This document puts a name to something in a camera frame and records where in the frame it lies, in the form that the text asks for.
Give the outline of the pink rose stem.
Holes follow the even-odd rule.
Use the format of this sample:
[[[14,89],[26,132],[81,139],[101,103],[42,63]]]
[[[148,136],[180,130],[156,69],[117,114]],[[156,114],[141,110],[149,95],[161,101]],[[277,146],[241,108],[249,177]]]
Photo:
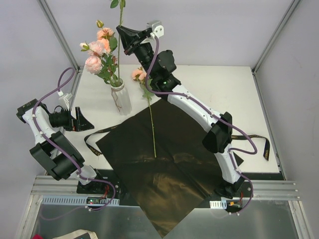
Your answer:
[[[151,108],[151,101],[154,96],[153,93],[151,93],[146,88],[146,76],[147,73],[144,71],[142,67],[139,67],[135,69],[132,72],[132,80],[139,83],[139,86],[141,90],[143,91],[142,97],[147,100],[148,108],[150,112],[150,119],[151,119],[151,127],[152,127],[152,134],[153,134],[153,150],[154,150],[154,157],[157,157],[157,151],[156,151],[156,140],[155,140],[155,128],[154,128],[154,121],[153,121],[153,114],[152,114],[152,108]]]
[[[99,28],[97,32],[97,40],[103,43],[106,53],[103,53],[101,58],[102,69],[97,75],[104,80],[106,84],[113,87],[120,86],[120,81],[116,75],[116,70],[118,67],[117,57],[113,52],[118,47],[117,38],[114,36],[115,33],[112,29],[104,27],[104,23],[100,20],[96,21],[96,25]]]
[[[110,8],[117,8],[119,7],[120,9],[120,15],[119,15],[119,26],[122,25],[123,23],[123,12],[124,8],[126,6],[126,0],[112,0],[110,4]],[[118,37],[118,82],[120,82],[120,50],[121,50],[121,37]]]
[[[85,61],[85,69],[93,74],[98,75],[102,69],[101,56],[106,53],[103,43],[98,40],[92,41],[90,43],[80,43],[81,51],[88,53],[88,58]]]

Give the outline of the black paper flower wrap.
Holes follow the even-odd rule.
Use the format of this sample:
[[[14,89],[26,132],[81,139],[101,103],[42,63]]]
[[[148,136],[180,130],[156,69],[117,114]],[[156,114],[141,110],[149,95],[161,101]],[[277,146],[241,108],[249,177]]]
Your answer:
[[[206,132],[178,107],[159,100],[97,141],[125,188],[161,237],[221,185],[217,159],[202,144]]]

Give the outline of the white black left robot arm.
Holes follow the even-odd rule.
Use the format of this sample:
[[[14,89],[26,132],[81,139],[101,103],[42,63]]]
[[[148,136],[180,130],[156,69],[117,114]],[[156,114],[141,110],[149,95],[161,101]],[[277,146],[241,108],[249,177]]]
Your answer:
[[[59,112],[50,113],[43,103],[36,105],[34,99],[17,109],[17,117],[30,126],[35,146],[30,149],[32,157],[55,180],[75,178],[83,187],[93,193],[102,193],[105,189],[103,177],[92,166],[86,165],[83,156],[75,146],[58,129],[66,131],[86,131],[93,129],[82,114],[79,107],[75,108],[76,117],[71,111],[62,108]]]

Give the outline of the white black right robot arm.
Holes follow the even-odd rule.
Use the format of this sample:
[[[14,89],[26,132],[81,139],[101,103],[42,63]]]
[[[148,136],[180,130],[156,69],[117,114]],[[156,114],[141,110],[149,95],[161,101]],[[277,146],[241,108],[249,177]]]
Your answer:
[[[232,115],[213,111],[195,98],[172,73],[176,70],[173,52],[158,52],[150,41],[159,41],[164,35],[160,22],[138,31],[124,26],[116,28],[126,55],[135,54],[146,71],[146,89],[156,96],[180,108],[192,117],[207,133],[202,141],[204,147],[212,152],[222,171],[223,181],[215,189],[221,197],[232,199],[242,191],[244,178],[236,171],[237,162],[229,152],[232,142]]]

